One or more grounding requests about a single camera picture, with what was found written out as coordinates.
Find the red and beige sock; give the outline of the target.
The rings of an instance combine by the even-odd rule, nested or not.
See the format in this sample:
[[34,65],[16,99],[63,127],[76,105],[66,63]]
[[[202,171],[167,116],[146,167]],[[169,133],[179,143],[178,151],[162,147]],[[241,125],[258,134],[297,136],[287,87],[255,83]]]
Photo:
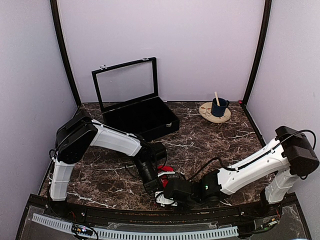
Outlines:
[[157,176],[159,177],[162,186],[165,188],[169,181],[169,175],[174,175],[176,172],[171,166],[162,165],[157,167]]

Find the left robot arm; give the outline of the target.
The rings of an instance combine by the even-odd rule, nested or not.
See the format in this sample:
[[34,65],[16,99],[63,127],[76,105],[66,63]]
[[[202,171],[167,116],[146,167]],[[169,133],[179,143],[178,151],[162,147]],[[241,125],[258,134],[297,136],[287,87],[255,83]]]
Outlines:
[[49,197],[51,210],[60,218],[67,218],[70,206],[64,201],[72,171],[89,147],[100,147],[123,153],[133,158],[145,191],[149,194],[163,189],[158,176],[159,160],[167,157],[165,146],[149,143],[139,135],[126,133],[90,117],[70,120],[56,133],[54,149],[49,156],[54,162]]

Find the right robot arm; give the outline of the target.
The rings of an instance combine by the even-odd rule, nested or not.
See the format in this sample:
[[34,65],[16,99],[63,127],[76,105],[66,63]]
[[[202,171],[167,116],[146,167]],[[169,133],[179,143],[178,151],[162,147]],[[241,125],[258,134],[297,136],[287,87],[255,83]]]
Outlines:
[[266,217],[299,178],[306,178],[320,165],[315,145],[305,135],[307,130],[280,126],[275,132],[276,137],[256,153],[233,165],[222,165],[198,182],[169,179],[163,193],[155,194],[156,203],[162,207],[213,207],[250,183],[276,173],[262,192],[265,198],[255,205],[255,213]]

